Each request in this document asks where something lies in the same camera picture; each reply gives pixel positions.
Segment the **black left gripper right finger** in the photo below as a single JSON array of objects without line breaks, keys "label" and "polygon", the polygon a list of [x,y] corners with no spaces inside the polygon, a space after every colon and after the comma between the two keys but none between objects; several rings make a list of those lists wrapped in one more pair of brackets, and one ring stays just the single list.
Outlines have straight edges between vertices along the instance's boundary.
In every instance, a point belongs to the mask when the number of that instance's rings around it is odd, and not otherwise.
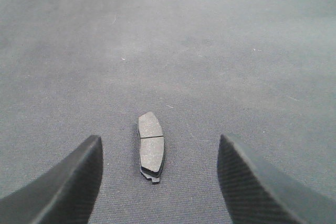
[{"label": "black left gripper right finger", "polygon": [[220,136],[217,177],[232,223],[335,223],[334,200],[280,171],[235,136]]}]

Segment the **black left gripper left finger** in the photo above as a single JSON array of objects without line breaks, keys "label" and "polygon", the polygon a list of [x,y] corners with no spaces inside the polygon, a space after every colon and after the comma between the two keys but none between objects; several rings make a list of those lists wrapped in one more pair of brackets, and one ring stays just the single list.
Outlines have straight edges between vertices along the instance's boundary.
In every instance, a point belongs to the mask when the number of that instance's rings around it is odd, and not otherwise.
[{"label": "black left gripper left finger", "polygon": [[88,137],[48,172],[1,199],[1,223],[88,223],[102,181],[102,140]]}]

